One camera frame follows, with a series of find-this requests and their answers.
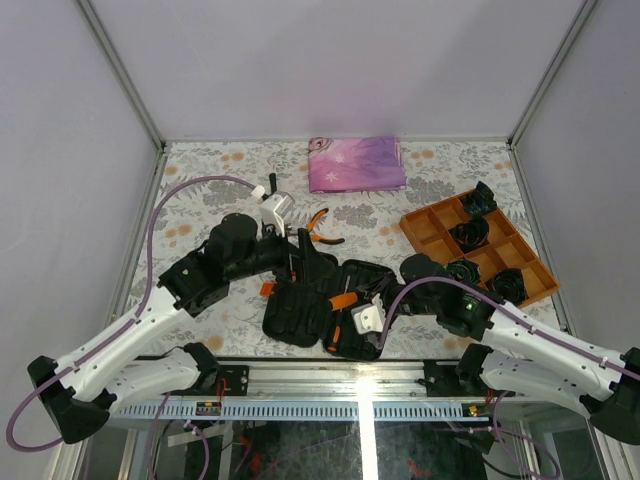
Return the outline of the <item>black plastic tool case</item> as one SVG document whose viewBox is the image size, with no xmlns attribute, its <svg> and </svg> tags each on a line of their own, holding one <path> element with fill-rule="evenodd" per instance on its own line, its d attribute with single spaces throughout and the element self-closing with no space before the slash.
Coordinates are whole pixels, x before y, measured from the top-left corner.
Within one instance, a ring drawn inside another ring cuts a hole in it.
<svg viewBox="0 0 640 480">
<path fill-rule="evenodd" d="M 359 335 L 354 327 L 351 310 L 333 313 L 329 299 L 343 292 L 345 280 L 350 276 L 349 290 L 358 286 L 366 289 L 383 288 L 397 280 L 388 267 L 361 260 L 347 260 L 340 264 L 333 255 L 319 253 L 324 258 L 323 273 L 316 281 L 304 285 L 299 282 L 299 262 L 294 263 L 293 279 L 275 276 L 263 285 L 261 293 L 267 298 L 262 321 L 264 334 L 276 341 L 302 348 L 320 343 L 329 354 L 355 361 L 374 361 L 381 350 Z M 341 336 L 336 353 L 326 349 L 334 321 L 341 321 Z"/>
</svg>

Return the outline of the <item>orange handled long-nose pliers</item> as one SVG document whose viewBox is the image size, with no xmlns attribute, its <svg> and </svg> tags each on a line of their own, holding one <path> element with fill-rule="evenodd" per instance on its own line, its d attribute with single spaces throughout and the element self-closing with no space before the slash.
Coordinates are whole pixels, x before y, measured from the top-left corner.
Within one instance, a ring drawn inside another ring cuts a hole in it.
<svg viewBox="0 0 640 480">
<path fill-rule="evenodd" d="M 331 237 L 324 234 L 321 223 L 325 219 L 328 212 L 328 208 L 323 208 L 317 211 L 313 215 L 311 220 L 307 223 L 306 230 L 309 232 L 310 238 L 313 242 L 329 246 L 344 244 L 345 239 L 343 237 Z"/>
</svg>

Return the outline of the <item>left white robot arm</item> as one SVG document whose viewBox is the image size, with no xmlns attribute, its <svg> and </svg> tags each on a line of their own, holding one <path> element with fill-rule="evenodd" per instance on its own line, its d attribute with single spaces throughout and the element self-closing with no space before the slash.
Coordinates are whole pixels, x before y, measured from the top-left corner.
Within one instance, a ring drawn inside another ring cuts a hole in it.
<svg viewBox="0 0 640 480">
<path fill-rule="evenodd" d="M 336 268 L 336 258 L 317 251 L 306 229 L 297 237 L 292 244 L 272 225 L 229 214 L 200 247 L 160 275 L 138 307 L 72 353 L 33 360 L 29 377 L 62 441 L 85 440 L 112 413 L 161 393 L 212 392 L 219 364 L 199 342 L 135 360 L 155 339 L 224 299 L 236 280 L 272 272 L 305 284 Z"/>
</svg>

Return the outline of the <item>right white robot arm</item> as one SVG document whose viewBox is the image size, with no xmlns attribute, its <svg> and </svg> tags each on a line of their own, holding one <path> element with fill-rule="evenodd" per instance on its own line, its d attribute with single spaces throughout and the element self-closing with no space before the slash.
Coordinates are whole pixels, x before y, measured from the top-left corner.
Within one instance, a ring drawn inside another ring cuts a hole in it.
<svg viewBox="0 0 640 480">
<path fill-rule="evenodd" d="M 376 294 L 386 314 L 372 337 L 377 348 L 396 316 L 433 315 L 448 332 L 474 341 L 455 372 L 463 392 L 488 388 L 539 397 L 638 445 L 638 348 L 621 353 L 549 327 L 500 295 L 453 279 L 424 254 L 406 258 L 401 273 L 382 280 Z"/>
</svg>

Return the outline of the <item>large black orange screwdriver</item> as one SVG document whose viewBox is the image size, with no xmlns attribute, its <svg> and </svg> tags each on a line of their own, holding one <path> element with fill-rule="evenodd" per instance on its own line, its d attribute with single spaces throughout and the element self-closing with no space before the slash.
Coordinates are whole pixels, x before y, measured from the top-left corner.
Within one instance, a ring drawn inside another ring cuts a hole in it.
<svg viewBox="0 0 640 480">
<path fill-rule="evenodd" d="M 348 289 L 350 284 L 350 276 L 346 277 L 343 292 L 340 295 L 331 298 L 332 312 L 340 312 L 347 305 Z M 337 319 L 334 321 L 333 329 L 327 340 L 326 349 L 330 353 L 336 353 L 341 336 L 341 321 Z"/>
</svg>

